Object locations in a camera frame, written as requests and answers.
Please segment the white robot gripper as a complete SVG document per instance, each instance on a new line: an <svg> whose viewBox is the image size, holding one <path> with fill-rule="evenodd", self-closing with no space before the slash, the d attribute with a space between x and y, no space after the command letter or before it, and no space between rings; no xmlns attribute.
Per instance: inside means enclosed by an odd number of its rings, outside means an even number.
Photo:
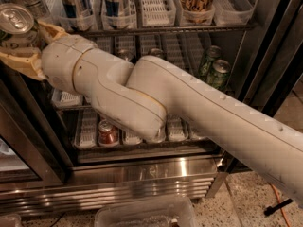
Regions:
<svg viewBox="0 0 303 227"><path fill-rule="evenodd" d="M38 21L39 34L48 46L0 48L0 61L9 68L36 80L45 80L61 91L75 94L74 68L79 59L97 45L79 35L69 35L64 28Z"/></svg>

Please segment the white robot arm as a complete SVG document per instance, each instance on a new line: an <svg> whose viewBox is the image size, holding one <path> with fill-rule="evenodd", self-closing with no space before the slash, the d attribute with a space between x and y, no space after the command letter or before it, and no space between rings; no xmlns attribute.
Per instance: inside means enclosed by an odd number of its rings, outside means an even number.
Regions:
<svg viewBox="0 0 303 227"><path fill-rule="evenodd" d="M131 63L80 35L39 23L47 42L4 48L7 67L90 99L92 108L124 131L150 140L176 114L243 164L303 205L303 133L207 85L155 56Z"/></svg>

